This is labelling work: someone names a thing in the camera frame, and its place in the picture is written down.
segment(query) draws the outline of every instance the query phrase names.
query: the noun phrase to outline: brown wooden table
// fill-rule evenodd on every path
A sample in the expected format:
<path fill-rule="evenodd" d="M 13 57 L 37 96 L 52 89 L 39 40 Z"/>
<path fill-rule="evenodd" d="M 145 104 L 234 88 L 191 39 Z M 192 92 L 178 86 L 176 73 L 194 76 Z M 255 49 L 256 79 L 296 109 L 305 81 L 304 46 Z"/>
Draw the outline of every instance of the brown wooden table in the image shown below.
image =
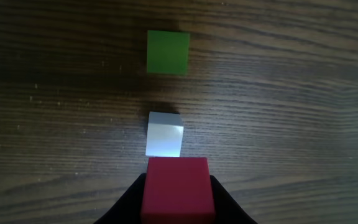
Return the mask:
<path fill-rule="evenodd" d="M 191 33 L 147 75 L 149 29 Z M 0 223 L 93 223 L 149 111 L 259 223 L 358 223 L 358 1 L 0 1 Z"/>

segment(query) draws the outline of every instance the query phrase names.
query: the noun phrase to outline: cube top face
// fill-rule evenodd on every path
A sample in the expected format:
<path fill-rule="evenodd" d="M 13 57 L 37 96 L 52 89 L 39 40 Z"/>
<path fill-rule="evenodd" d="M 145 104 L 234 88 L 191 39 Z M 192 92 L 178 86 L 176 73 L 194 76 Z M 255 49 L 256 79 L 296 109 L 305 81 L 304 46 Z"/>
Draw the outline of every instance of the cube top face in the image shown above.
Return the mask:
<path fill-rule="evenodd" d="M 152 157 L 147 168 L 143 215 L 214 215 L 206 158 Z"/>
<path fill-rule="evenodd" d="M 149 30 L 147 72 L 186 75 L 190 34 Z"/>
<path fill-rule="evenodd" d="M 179 157 L 183 122 L 179 114 L 150 112 L 146 156 Z"/>

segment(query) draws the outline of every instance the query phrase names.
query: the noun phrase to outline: wood grain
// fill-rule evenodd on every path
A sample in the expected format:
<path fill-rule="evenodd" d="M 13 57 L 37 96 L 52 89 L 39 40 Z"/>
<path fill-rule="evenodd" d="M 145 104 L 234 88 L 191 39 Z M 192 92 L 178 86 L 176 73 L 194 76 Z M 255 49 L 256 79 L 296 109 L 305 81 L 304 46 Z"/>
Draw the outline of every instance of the wood grain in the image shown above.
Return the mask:
<path fill-rule="evenodd" d="M 191 33 L 146 75 L 149 29 Z M 93 223 L 150 110 L 259 223 L 358 223 L 358 1 L 0 1 L 0 223 Z"/>

